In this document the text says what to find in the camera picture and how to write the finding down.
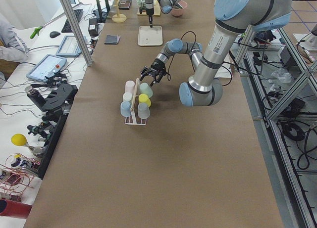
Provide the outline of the green cup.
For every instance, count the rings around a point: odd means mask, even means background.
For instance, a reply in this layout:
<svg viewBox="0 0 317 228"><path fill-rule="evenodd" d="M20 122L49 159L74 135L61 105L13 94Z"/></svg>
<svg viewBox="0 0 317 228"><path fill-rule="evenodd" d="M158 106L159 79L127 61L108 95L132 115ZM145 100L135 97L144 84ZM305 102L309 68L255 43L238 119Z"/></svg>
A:
<svg viewBox="0 0 317 228"><path fill-rule="evenodd" d="M148 83L141 83L139 85L139 92L140 94L146 94L149 98L153 96L153 90Z"/></svg>

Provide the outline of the cream rabbit tray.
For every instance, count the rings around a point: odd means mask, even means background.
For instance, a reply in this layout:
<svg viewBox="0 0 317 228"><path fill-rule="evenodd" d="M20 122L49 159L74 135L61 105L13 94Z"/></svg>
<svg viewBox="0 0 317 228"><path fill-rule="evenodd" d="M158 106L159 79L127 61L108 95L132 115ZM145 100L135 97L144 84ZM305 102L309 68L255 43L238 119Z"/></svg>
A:
<svg viewBox="0 0 317 228"><path fill-rule="evenodd" d="M160 46L163 44L162 26L140 26L138 29L139 46Z"/></svg>

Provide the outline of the pink cup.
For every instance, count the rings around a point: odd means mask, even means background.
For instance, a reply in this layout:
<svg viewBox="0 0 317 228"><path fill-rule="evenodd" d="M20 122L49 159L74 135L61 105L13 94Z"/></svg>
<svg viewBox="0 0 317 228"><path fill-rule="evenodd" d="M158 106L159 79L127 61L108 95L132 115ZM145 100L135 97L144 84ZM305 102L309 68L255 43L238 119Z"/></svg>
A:
<svg viewBox="0 0 317 228"><path fill-rule="evenodd" d="M129 93L133 94L134 89L135 89L135 82L134 81L129 80L125 83L125 92L129 92Z"/></svg>

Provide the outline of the black tray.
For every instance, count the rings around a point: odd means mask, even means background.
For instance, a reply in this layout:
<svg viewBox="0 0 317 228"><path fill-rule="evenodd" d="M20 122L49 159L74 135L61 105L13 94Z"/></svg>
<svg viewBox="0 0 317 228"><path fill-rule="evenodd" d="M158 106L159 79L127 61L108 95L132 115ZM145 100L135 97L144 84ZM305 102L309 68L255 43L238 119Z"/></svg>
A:
<svg viewBox="0 0 317 228"><path fill-rule="evenodd" d="M132 0L120 0L118 8L120 10L129 10L132 4Z"/></svg>

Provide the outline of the yellow cup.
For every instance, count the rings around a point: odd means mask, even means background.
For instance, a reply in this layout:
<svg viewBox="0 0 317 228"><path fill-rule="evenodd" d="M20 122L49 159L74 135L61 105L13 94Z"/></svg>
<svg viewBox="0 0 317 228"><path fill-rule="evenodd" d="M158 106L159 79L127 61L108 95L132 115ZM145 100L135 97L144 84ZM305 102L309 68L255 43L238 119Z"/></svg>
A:
<svg viewBox="0 0 317 228"><path fill-rule="evenodd" d="M142 93L138 96L138 102L145 103L148 107L150 107L152 104L149 96L145 93Z"/></svg>

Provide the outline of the grey cup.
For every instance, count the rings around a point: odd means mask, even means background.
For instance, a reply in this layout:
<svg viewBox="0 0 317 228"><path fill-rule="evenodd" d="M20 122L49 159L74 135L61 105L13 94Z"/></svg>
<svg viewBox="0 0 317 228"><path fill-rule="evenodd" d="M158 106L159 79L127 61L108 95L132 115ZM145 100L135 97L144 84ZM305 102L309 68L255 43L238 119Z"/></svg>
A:
<svg viewBox="0 0 317 228"><path fill-rule="evenodd" d="M140 119L148 119L150 116L150 109L146 103L138 104L138 117Z"/></svg>

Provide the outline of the blue cup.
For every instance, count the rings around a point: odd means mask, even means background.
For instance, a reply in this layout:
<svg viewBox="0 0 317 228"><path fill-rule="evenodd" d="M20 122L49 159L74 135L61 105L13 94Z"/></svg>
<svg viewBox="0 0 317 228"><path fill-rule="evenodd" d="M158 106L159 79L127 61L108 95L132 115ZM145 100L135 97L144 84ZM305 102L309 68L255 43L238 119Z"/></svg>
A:
<svg viewBox="0 0 317 228"><path fill-rule="evenodd" d="M120 113L123 117L129 117L131 115L131 103L129 101L121 102Z"/></svg>

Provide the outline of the green bowl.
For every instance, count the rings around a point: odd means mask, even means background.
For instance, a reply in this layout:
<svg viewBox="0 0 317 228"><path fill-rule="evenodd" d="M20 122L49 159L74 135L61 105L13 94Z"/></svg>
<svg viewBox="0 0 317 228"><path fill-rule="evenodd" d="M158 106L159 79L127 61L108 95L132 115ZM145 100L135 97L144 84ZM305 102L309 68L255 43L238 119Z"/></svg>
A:
<svg viewBox="0 0 317 228"><path fill-rule="evenodd" d="M144 4L145 4L145 0L137 0L138 7L143 8Z"/></svg>

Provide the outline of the pink bowl with ice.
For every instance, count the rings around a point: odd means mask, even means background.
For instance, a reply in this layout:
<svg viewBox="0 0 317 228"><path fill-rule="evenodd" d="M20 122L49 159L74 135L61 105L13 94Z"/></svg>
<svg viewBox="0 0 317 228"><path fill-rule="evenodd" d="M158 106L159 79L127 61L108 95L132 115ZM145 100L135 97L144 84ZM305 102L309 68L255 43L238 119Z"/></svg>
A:
<svg viewBox="0 0 317 228"><path fill-rule="evenodd" d="M181 0L178 3L176 3L172 10L171 10L171 15L175 16L175 17L180 17L184 14L185 9L187 8L187 2Z"/></svg>

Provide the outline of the wooden mug tree stand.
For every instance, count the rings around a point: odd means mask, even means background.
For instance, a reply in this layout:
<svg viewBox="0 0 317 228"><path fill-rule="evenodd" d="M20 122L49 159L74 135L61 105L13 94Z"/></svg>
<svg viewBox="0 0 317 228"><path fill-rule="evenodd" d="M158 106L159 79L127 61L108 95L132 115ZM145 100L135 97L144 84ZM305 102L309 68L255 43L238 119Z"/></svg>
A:
<svg viewBox="0 0 317 228"><path fill-rule="evenodd" d="M114 0L113 7L115 7L116 14L114 14L111 19L115 23L123 23L127 19L126 15L120 13L119 3L120 3L120 0Z"/></svg>

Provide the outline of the grey folded cloth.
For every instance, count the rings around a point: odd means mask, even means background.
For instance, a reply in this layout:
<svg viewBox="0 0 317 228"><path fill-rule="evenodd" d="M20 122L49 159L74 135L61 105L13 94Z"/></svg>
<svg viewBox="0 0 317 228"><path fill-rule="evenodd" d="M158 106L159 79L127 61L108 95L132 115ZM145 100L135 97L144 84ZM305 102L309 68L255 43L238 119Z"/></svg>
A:
<svg viewBox="0 0 317 228"><path fill-rule="evenodd" d="M105 45L117 45L119 44L121 36L120 35L107 35L104 41Z"/></svg>

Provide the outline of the teach pendant tablet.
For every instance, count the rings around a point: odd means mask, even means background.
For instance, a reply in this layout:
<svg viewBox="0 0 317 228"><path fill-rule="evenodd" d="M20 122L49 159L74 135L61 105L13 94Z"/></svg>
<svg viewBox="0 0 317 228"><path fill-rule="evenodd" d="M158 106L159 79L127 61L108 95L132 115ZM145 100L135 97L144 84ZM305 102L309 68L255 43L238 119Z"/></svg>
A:
<svg viewBox="0 0 317 228"><path fill-rule="evenodd" d="M29 73L26 77L35 81L46 81L55 73L62 70L67 59L65 57L47 54Z"/></svg>
<svg viewBox="0 0 317 228"><path fill-rule="evenodd" d="M64 36L56 52L61 57L77 57L81 54L81 49L74 36Z"/></svg>

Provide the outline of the black mouse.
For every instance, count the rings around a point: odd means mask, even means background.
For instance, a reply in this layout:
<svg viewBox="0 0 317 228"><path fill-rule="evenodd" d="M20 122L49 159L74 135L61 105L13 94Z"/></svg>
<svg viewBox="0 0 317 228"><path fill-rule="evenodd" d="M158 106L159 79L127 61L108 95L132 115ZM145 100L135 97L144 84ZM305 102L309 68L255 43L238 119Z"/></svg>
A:
<svg viewBox="0 0 317 228"><path fill-rule="evenodd" d="M61 33L58 31L52 31L50 32L50 38L56 38L57 36L59 36Z"/></svg>

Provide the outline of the yellow ball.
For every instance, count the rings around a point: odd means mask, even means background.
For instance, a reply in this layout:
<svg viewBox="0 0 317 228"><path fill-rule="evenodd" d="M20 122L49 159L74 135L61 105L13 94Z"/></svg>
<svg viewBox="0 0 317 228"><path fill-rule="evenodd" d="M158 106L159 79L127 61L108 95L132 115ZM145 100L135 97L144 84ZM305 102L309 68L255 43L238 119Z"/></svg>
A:
<svg viewBox="0 0 317 228"><path fill-rule="evenodd" d="M23 134L14 134L11 137L11 142L16 146L25 146L27 144L27 139Z"/></svg>

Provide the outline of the aluminium frame post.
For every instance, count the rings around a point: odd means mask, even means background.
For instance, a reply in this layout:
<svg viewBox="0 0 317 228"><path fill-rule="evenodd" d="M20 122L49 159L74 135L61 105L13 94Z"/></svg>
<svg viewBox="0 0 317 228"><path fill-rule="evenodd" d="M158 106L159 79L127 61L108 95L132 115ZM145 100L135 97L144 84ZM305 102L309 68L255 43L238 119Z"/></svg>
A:
<svg viewBox="0 0 317 228"><path fill-rule="evenodd" d="M77 43L80 46L80 49L81 49L82 55L85 59L85 62L87 64L87 66L91 66L93 63L92 57L91 57L89 50L87 48L86 42L84 40L84 36L83 36L82 31L80 29L79 22L77 21L75 13L72 9L72 5L70 3L70 0L59 0L59 1L63 7L63 10L64 10L64 13L67 17L67 20L70 23L73 34L77 40Z"/></svg>

